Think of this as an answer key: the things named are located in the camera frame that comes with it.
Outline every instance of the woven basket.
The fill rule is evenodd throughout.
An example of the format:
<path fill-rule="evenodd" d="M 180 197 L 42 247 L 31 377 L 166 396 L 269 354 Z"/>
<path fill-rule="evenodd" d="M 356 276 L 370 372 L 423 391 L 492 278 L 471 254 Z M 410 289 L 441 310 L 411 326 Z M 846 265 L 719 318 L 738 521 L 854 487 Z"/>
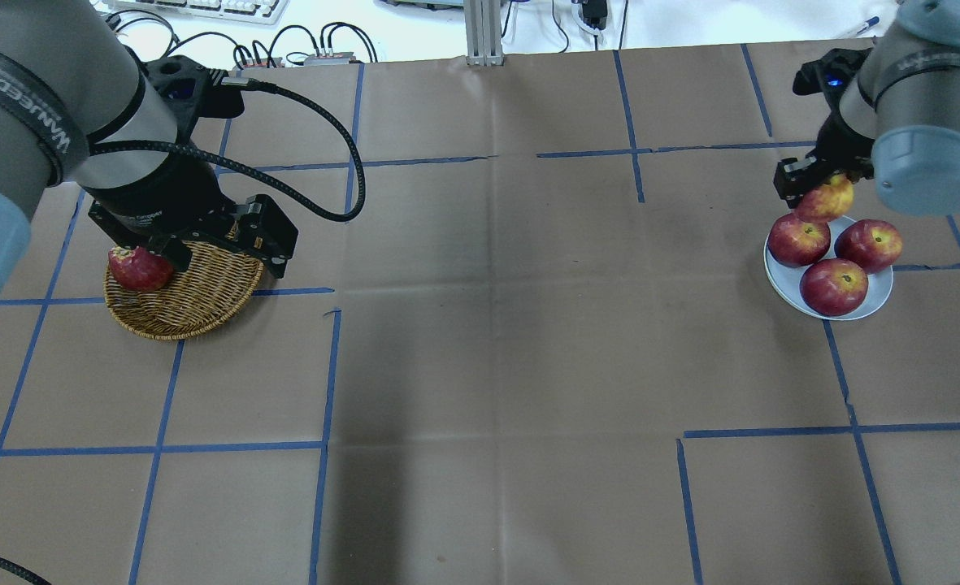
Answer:
<path fill-rule="evenodd" d="M 187 241 L 187 271 L 153 292 L 135 292 L 104 274 L 104 302 L 129 331 L 148 340 L 186 340 L 216 329 L 237 314 L 255 292 L 264 267 L 256 258 L 203 241 Z"/>

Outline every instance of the apple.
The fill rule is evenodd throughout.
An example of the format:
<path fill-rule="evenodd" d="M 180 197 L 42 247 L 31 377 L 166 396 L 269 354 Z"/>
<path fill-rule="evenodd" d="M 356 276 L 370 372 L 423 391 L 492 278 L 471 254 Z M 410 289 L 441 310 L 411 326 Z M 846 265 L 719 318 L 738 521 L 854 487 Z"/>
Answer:
<path fill-rule="evenodd" d="M 830 226 L 802 222 L 795 214 L 776 220 L 769 230 L 769 252 L 785 267 L 807 267 L 830 249 Z"/>
<path fill-rule="evenodd" d="M 818 314 L 841 316 L 866 300 L 870 279 L 859 265 L 843 258 L 820 260 L 801 275 L 801 299 Z"/>
<path fill-rule="evenodd" d="M 123 288 L 148 293 L 165 286 L 172 278 L 172 264 L 165 258 L 137 247 L 128 249 L 116 245 L 107 253 L 111 276 Z"/>
<path fill-rule="evenodd" d="M 902 236 L 884 219 L 860 219 L 841 232 L 833 252 L 839 258 L 855 262 L 867 274 L 876 274 L 899 259 Z"/>
<path fill-rule="evenodd" d="M 844 173 L 839 173 L 806 193 L 794 214 L 803 222 L 828 223 L 847 214 L 854 200 L 852 181 Z"/>

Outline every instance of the metal bracket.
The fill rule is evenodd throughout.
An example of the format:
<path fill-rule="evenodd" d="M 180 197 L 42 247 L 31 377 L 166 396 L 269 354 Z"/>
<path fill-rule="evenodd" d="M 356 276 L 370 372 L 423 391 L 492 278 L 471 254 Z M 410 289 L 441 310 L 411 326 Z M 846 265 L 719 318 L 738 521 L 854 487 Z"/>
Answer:
<path fill-rule="evenodd" d="M 505 64 L 502 53 L 501 3 L 498 0 L 465 0 L 466 63 L 479 66 Z"/>

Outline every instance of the plate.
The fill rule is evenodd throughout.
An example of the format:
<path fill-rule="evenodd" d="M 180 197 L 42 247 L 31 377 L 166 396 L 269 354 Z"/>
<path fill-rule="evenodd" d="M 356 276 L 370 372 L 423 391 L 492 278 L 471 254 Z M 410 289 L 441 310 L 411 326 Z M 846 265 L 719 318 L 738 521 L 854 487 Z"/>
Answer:
<path fill-rule="evenodd" d="M 841 232 L 852 225 L 852 223 L 855 223 L 855 219 L 844 215 L 834 219 L 834 221 L 828 224 L 830 226 L 830 249 L 826 252 L 826 255 L 823 256 L 824 259 L 836 258 L 836 255 L 833 253 L 833 243 L 837 241 L 837 237 L 841 235 Z M 776 292 L 792 307 L 803 312 L 803 314 L 814 316 L 817 319 L 855 321 L 855 319 L 870 316 L 881 307 L 884 307 L 885 301 L 888 300 L 888 296 L 892 293 L 892 284 L 895 282 L 895 274 L 893 274 L 890 266 L 880 271 L 880 273 L 870 274 L 867 276 L 870 280 L 870 286 L 867 289 L 866 300 L 862 301 L 862 304 L 859 305 L 857 310 L 841 316 L 825 316 L 813 311 L 801 299 L 801 277 L 806 269 L 807 266 L 792 269 L 792 267 L 784 266 L 784 264 L 777 262 L 769 252 L 769 238 L 765 238 L 765 274 L 769 276 L 769 283 L 772 284 Z"/>

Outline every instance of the keyboard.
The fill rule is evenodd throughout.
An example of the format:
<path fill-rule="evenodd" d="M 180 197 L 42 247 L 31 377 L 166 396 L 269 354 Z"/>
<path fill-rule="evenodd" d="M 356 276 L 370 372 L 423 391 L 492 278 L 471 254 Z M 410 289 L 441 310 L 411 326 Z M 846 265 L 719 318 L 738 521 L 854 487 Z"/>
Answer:
<path fill-rule="evenodd" d="M 158 15 L 207 16 L 229 21 L 275 24 L 291 0 L 104 0 L 113 11 L 139 8 Z"/>

